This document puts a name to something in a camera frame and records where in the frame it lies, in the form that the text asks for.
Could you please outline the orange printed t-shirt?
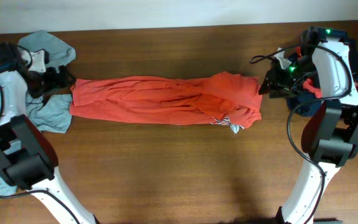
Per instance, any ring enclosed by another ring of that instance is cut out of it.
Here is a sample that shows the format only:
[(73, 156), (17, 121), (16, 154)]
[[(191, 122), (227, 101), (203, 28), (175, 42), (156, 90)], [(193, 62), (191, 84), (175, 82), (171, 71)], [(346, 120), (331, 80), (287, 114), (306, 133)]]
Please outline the orange printed t-shirt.
[(229, 72), (207, 78), (131, 76), (78, 79), (71, 88), (73, 116), (122, 123), (217, 124), (234, 133), (262, 118), (259, 80)]

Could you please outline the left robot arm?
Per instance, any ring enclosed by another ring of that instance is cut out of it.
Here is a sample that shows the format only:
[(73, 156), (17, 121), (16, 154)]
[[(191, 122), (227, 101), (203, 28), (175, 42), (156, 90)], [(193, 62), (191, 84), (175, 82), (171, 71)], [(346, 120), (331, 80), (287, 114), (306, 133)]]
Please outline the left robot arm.
[(22, 193), (33, 195), (59, 223), (97, 223), (77, 200), (58, 168), (48, 140), (27, 116), (26, 96), (38, 98), (75, 82), (65, 66), (48, 68), (45, 49), (0, 44), (0, 176)]

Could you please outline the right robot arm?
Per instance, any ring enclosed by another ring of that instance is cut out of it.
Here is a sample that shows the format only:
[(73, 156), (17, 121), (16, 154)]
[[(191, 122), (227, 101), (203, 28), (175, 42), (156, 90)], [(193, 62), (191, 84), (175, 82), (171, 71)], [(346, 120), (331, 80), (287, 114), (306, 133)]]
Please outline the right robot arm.
[(358, 153), (358, 91), (349, 58), (354, 53), (344, 30), (311, 26), (300, 35), (289, 63), (281, 56), (285, 49), (256, 55), (251, 64), (271, 61), (259, 94), (270, 98), (292, 98), (308, 77), (317, 76), (321, 98), (299, 104), (319, 103), (301, 135), (295, 151), (303, 158), (296, 184), (275, 218), (264, 223), (314, 223), (316, 209), (332, 178)]

